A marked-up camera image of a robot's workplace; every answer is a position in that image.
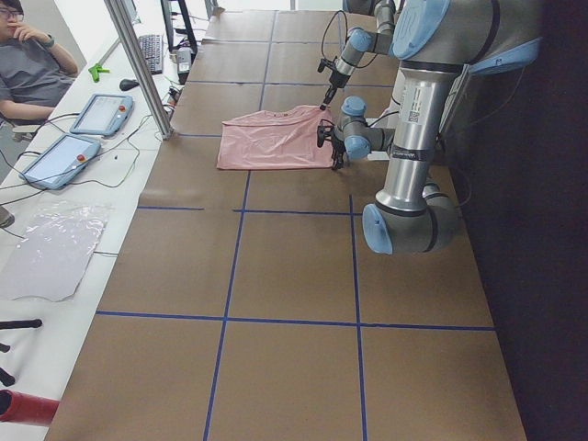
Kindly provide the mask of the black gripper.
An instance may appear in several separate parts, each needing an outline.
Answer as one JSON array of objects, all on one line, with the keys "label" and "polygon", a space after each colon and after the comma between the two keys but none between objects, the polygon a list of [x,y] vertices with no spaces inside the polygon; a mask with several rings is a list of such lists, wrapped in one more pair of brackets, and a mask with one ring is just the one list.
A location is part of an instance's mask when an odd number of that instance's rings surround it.
[{"label": "black gripper", "polygon": [[329,77],[330,86],[328,87],[322,103],[320,104],[320,110],[325,110],[333,101],[337,88],[344,88],[354,72],[354,65],[347,62],[343,58],[335,57],[333,60],[327,60],[321,58],[317,71],[322,73],[325,68],[330,69],[331,75]]},{"label": "black gripper", "polygon": [[333,171],[345,167],[345,143],[342,132],[328,119],[320,119],[317,127],[317,146],[322,148],[324,143],[329,141],[332,144],[333,155],[331,169]]}]

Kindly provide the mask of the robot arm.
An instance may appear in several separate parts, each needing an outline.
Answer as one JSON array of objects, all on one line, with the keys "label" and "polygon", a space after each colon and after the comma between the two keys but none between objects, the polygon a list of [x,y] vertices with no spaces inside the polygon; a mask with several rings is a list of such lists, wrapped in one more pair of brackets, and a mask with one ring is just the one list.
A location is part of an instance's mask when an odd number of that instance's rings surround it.
[{"label": "robot arm", "polygon": [[343,9],[334,13],[332,20],[339,13],[344,16],[344,23],[347,25],[345,13],[370,16],[376,19],[376,30],[367,31],[362,28],[346,29],[345,46],[339,56],[328,60],[323,50],[322,57],[317,68],[322,73],[325,68],[332,72],[329,77],[329,88],[320,104],[320,109],[325,110],[332,102],[338,89],[345,88],[348,80],[356,69],[365,68],[369,65],[361,65],[363,55],[374,53],[375,55],[392,56],[393,33],[395,19],[400,16],[405,5],[404,1],[344,1]]},{"label": "robot arm", "polygon": [[362,228],[378,254],[427,253],[448,245],[458,227],[454,203],[429,177],[448,94],[463,73],[500,74],[533,62],[540,44],[539,1],[346,1],[349,13],[377,28],[352,28],[329,69],[324,102],[346,86],[366,53],[399,61],[404,83],[394,128],[375,128],[365,102],[348,97],[336,123],[321,123],[318,142],[333,146],[334,168],[373,152],[389,158],[384,187],[364,207]]}]

